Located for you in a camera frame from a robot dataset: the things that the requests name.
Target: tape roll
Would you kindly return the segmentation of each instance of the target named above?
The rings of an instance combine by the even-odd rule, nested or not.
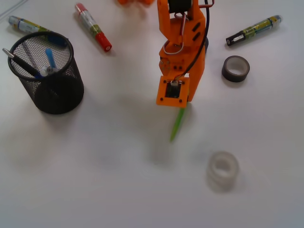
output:
[[[235,156],[228,152],[217,152],[209,160],[207,177],[212,189],[228,191],[234,186],[238,172]]]
[[[250,71],[250,65],[241,56],[228,57],[222,68],[222,75],[230,82],[242,82]]]

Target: white surface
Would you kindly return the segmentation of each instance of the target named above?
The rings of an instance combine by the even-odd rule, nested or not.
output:
[[[79,26],[73,0],[29,0],[13,12],[69,38],[85,96],[68,114],[41,113],[0,55],[1,227],[303,227],[304,2],[216,1],[205,72],[173,144],[178,109],[155,104],[165,42],[156,4],[84,3],[111,54]],[[284,17],[277,31],[225,46],[275,14]],[[0,32],[8,49],[22,37],[6,21]],[[243,84],[221,77],[231,55],[250,63]],[[240,164],[228,194],[205,182],[209,155],[219,150]]]

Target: marker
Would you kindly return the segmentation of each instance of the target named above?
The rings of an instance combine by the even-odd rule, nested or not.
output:
[[[105,52],[108,52],[112,48],[112,44],[105,37],[104,33],[97,25],[89,11],[84,7],[83,4],[77,3],[75,5],[75,9],[79,14],[79,18],[83,25],[87,28],[88,31],[92,34],[92,36],[97,40],[97,42],[101,45]]]
[[[267,18],[251,27],[248,27],[237,34],[226,38],[226,42],[228,46],[234,45],[238,42],[241,42],[245,39],[249,39],[254,37],[256,34],[270,30],[272,28],[277,27],[282,21],[282,17],[280,15],[275,15],[270,18]]]
[[[184,116],[185,110],[186,110],[185,108],[181,108],[180,111],[179,111],[179,114],[177,115],[175,124],[174,124],[173,129],[172,129],[170,142],[172,142],[174,140],[174,138],[175,138],[175,136],[176,136],[176,134],[179,130],[181,120],[182,120],[182,117]]]
[[[15,16],[9,16],[8,17],[8,22],[11,26],[13,26],[15,29],[18,29],[20,31],[26,32],[26,33],[33,33],[33,32],[51,32],[51,30],[42,27],[40,25],[37,25],[33,22],[30,22],[28,20],[25,20],[23,18],[18,18]],[[52,36],[48,35],[46,36],[46,40],[49,42],[52,42],[54,44],[60,45],[60,46],[67,46],[67,42],[58,37],[58,36]]]
[[[15,63],[17,63],[20,67],[25,69],[29,74],[33,75],[35,78],[42,78],[41,74],[30,64],[28,64],[26,61],[24,61],[22,58],[16,56],[15,54],[10,53],[7,49],[3,48],[2,49],[4,53],[14,60]]]
[[[55,60],[54,60],[54,56],[53,56],[53,52],[51,49],[47,48],[46,49],[46,55],[48,58],[48,62],[51,66],[51,68],[56,68],[56,64],[55,64]]]

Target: green pencil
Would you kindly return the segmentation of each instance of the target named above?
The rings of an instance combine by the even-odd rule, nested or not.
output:
[[[179,114],[177,115],[175,124],[174,124],[173,129],[172,129],[170,142],[172,142],[174,140],[174,138],[175,138],[175,136],[176,136],[176,134],[179,130],[181,120],[182,120],[182,117],[184,116],[185,110],[186,110],[185,108],[181,108],[180,111],[179,111]]]

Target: black mesh pencil cup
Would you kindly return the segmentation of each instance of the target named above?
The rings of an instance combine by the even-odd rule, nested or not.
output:
[[[19,77],[38,109],[49,114],[63,114],[79,105],[84,95],[70,41],[54,32],[36,32],[17,41],[10,52],[22,58],[38,72],[50,68],[46,49],[53,52],[56,71],[33,76],[9,58],[9,67]]]

